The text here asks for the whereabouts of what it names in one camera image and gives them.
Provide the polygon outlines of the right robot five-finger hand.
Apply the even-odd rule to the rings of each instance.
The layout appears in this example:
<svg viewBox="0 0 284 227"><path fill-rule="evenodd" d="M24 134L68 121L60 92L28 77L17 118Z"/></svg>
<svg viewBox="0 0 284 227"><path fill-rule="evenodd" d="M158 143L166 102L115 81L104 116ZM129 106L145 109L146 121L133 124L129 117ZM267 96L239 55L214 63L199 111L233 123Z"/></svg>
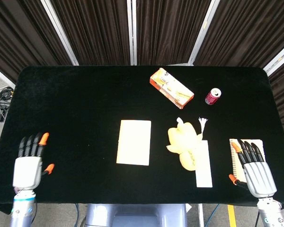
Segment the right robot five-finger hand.
<svg viewBox="0 0 284 227"><path fill-rule="evenodd" d="M230 139L234 185L250 191L256 198L272 197L277 189L265 159L262 140Z"/></svg>

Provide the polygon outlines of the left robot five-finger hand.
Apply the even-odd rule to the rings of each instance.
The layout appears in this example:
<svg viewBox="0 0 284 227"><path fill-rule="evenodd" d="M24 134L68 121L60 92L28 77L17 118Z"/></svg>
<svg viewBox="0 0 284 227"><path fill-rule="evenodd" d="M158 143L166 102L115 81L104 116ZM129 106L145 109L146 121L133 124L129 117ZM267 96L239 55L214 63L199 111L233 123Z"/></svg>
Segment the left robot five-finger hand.
<svg viewBox="0 0 284 227"><path fill-rule="evenodd" d="M12 185L16 194L35 189L40 184L43 175L50 175L53 172L54 163L42 169L42 154L48 138L48 132L22 138L18 148L18 157L14 163Z"/></svg>

